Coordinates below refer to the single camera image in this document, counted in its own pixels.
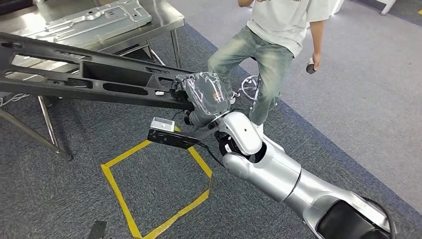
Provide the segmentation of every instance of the jeans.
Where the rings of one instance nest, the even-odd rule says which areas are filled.
[[[261,125],[280,99],[280,88],[294,56],[286,47],[263,40],[246,26],[208,60],[208,70],[216,72],[231,92],[229,71],[249,57],[256,59],[262,79],[249,119]]]

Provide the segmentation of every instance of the stainless steel table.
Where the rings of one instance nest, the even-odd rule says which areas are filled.
[[[26,28],[38,27],[47,22],[58,20],[65,16],[85,11],[96,6],[102,6],[113,0],[48,0],[39,2],[37,5],[0,16],[0,31],[12,33]],[[90,45],[86,49],[105,53],[128,54],[137,49],[148,47],[149,52],[164,64],[155,52],[150,48],[148,40],[170,32],[177,67],[181,67],[179,44],[177,41],[176,29],[185,24],[184,16],[165,0],[139,0],[142,7],[152,16],[150,23],[140,28],[128,31],[124,34]],[[53,70],[56,67],[49,62],[40,63],[42,69]],[[52,144],[45,140],[38,133],[20,122],[17,118],[0,109],[0,118],[4,118],[37,141],[53,149],[58,155],[69,159],[70,155],[58,147],[53,127],[47,112],[45,98],[38,96],[45,122],[50,134]]]
[[[96,6],[105,5],[113,0],[48,0],[37,6],[25,8],[0,16],[0,31],[12,33],[26,28],[36,27],[46,22],[58,20]],[[170,32],[177,67],[181,67],[179,44],[176,29],[185,25],[185,17],[165,0],[139,0],[139,3],[152,16],[150,23],[107,39],[86,49],[117,53],[134,45]]]

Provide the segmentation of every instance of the yellow tape square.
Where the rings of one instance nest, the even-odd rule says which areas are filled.
[[[133,219],[132,215],[130,214],[129,208],[127,207],[126,202],[124,201],[123,195],[121,194],[120,189],[117,186],[116,181],[114,180],[114,177],[110,171],[110,167],[113,165],[116,165],[117,163],[121,162],[125,158],[129,157],[133,153],[145,148],[148,146],[151,142],[146,140],[137,146],[131,148],[127,152],[117,156],[116,158],[110,160],[109,162],[102,164],[101,169],[103,170],[104,175],[106,176],[108,182],[110,183],[111,188],[114,191],[114,194],[117,197],[117,200],[120,204],[121,210],[123,211],[124,217],[126,218],[127,225],[129,226],[130,233],[132,236],[136,239],[154,239],[158,237],[160,234],[162,234],[165,230],[167,230],[179,217],[183,216],[187,212],[191,211],[195,207],[197,207],[199,204],[203,203],[210,194],[210,186],[211,186],[211,177],[212,177],[212,171],[208,167],[207,163],[201,158],[201,156],[198,154],[198,152],[193,148],[188,148],[188,152],[192,155],[192,157],[195,159],[197,164],[201,167],[201,169],[204,171],[204,173],[209,178],[208,188],[203,192],[199,197],[197,197],[193,202],[188,204],[186,207],[182,208],[180,211],[178,211],[174,216],[172,216],[170,219],[168,219],[165,223],[158,226],[156,229],[152,230],[150,233],[148,233],[146,236],[142,237],[141,233],[135,223],[135,220]]]

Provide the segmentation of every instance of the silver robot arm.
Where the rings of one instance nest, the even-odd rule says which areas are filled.
[[[231,112],[228,92],[216,74],[196,73],[177,80],[195,108],[186,112],[185,123],[206,125],[209,130],[177,132],[172,120],[154,118],[148,140],[180,148],[204,147],[200,141],[214,134],[223,155],[221,161],[214,159],[270,198],[287,204],[317,238],[395,238],[394,224],[376,202],[304,170],[281,146],[261,138],[245,114]]]
[[[261,139],[244,114],[231,112],[217,123],[240,151],[229,149],[223,166],[287,204],[319,239],[391,237],[389,220],[378,207],[304,170],[281,146],[266,136]],[[255,155],[255,162],[246,158],[249,155]]]

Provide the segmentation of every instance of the black cable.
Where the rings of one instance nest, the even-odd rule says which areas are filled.
[[[388,221],[388,225],[390,227],[390,239],[396,239],[396,227],[394,226],[393,220],[391,219],[391,216],[387,212],[387,210],[383,206],[381,206],[381,204],[375,202],[374,200],[372,200],[370,198],[365,198],[365,197],[362,197],[362,198],[365,199],[366,201],[372,203],[376,207],[378,207],[381,211],[383,211],[383,213],[385,214],[385,217]]]
[[[183,111],[179,111],[179,112],[177,112],[177,113],[175,113],[174,115],[173,115],[173,117],[172,117],[172,120],[174,120],[174,118],[178,115],[178,114],[180,114],[180,113],[182,113]]]
[[[223,166],[223,167],[224,167],[223,163],[222,163],[220,160],[218,160],[218,159],[214,156],[214,154],[211,152],[210,147],[208,147],[208,145],[206,145],[206,144],[204,144],[204,143],[201,143],[201,142],[197,143],[197,145],[201,146],[202,148],[205,148],[205,149],[208,151],[208,153],[211,155],[211,157],[213,157],[213,159],[214,159],[215,161],[217,161],[217,163],[219,163],[221,166]]]

